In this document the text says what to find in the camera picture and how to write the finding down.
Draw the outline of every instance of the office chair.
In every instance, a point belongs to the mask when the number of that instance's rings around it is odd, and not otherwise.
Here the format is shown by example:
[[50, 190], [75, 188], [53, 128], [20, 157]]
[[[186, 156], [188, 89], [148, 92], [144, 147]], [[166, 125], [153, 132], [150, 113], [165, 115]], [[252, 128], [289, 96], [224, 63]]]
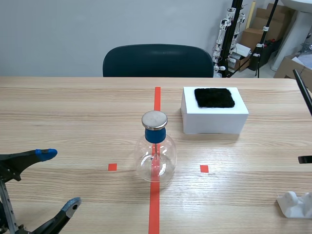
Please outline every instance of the office chair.
[[212, 78], [214, 64], [206, 51], [192, 46], [128, 45], [106, 55], [103, 76]]

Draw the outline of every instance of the white foam box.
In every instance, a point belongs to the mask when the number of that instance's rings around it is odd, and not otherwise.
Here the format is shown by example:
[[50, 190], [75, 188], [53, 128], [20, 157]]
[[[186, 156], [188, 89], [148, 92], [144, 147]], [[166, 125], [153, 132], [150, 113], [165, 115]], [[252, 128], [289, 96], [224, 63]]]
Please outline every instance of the white foam box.
[[186, 134], [217, 133], [240, 134], [249, 112], [237, 88], [226, 88], [235, 101], [233, 108], [200, 108], [195, 89], [213, 87], [184, 87], [181, 113]]

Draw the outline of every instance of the metal lid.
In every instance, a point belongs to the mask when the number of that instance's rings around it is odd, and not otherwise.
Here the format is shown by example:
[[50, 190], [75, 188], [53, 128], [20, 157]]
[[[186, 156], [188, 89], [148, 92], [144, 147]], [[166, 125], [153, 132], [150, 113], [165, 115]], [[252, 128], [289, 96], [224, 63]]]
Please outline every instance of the metal lid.
[[168, 118], [161, 111], [149, 111], [142, 117], [142, 124], [147, 130], [158, 131], [163, 129], [168, 123]]

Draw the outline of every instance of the wooden table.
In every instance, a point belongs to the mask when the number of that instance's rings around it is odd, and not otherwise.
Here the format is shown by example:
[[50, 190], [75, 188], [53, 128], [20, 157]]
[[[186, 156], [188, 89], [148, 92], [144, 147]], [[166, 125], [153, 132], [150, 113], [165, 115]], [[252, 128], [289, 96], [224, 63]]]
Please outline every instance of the wooden table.
[[[1, 153], [58, 149], [7, 183], [19, 224], [33, 230], [81, 196], [63, 234], [148, 233], [150, 183], [134, 171], [133, 148], [155, 86], [178, 154], [161, 189], [161, 234], [311, 233], [276, 202], [312, 191], [312, 166], [297, 159], [312, 154], [312, 118], [291, 79], [0, 78]], [[183, 134], [183, 86], [237, 87], [250, 112], [242, 134]]]

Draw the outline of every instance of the black pole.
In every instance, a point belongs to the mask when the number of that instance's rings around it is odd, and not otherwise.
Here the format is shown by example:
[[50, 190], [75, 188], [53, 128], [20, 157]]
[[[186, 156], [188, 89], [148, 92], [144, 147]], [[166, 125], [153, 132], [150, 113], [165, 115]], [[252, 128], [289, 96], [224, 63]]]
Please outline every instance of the black pole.
[[[279, 0], [275, 0], [275, 3], [274, 3], [274, 5], [273, 5], [273, 9], [272, 9], [272, 11], [271, 11], [271, 14], [270, 14], [270, 17], [269, 17], [269, 19], [268, 19], [268, 22], [267, 22], [266, 27], [269, 27], [270, 24], [271, 24], [271, 21], [272, 21], [274, 12], [275, 12], [275, 10], [276, 10], [278, 1], [279, 1]], [[264, 31], [264, 32], [263, 32], [263, 35], [262, 35], [262, 38], [261, 38], [261, 41], [260, 41], [259, 44], [263, 44], [263, 43], [264, 43], [265, 37], [267, 36], [267, 33], [268, 33], [267, 31]], [[258, 63], [257, 63], [258, 78], [259, 78], [259, 77], [260, 77], [260, 74], [259, 74], [259, 73], [260, 73], [260, 60], [261, 60], [262, 50], [263, 50], [263, 47], [261, 47], [261, 48], [260, 48], [260, 47], [256, 47], [256, 48], [254, 49], [252, 55], [250, 56], [250, 58], [249, 58], [247, 61], [245, 61], [239, 68], [237, 68], [236, 71], [234, 71], [234, 72], [231, 74], [230, 77], [232, 77], [236, 72], [238, 72], [250, 59], [252, 59], [252, 58], [254, 57], [254, 54], [260, 54], [260, 56], [258, 57]]]
[[310, 114], [312, 116], [312, 99], [311, 99], [311, 96], [309, 94], [309, 91], [308, 91], [303, 79], [299, 75], [298, 71], [296, 69], [294, 69], [293, 73], [294, 73], [294, 76], [296, 77], [296, 81], [298, 83], [299, 89], [302, 93], [304, 100], [306, 101], [306, 104], [307, 104], [308, 109], [310, 111]]
[[231, 44], [233, 41], [237, 21], [239, 18], [240, 10], [243, 5], [243, 0], [233, 0], [232, 2], [232, 8], [236, 9], [234, 19], [232, 21], [231, 26], [228, 28], [228, 30], [225, 32], [224, 36], [224, 42], [222, 45], [222, 51], [221, 51], [221, 61], [219, 62], [219, 66], [224, 66], [225, 71], [220, 71], [222, 74], [222, 77], [227, 77], [228, 76], [228, 71], [229, 71], [229, 65], [228, 65], [228, 57], [230, 55], [230, 48]]

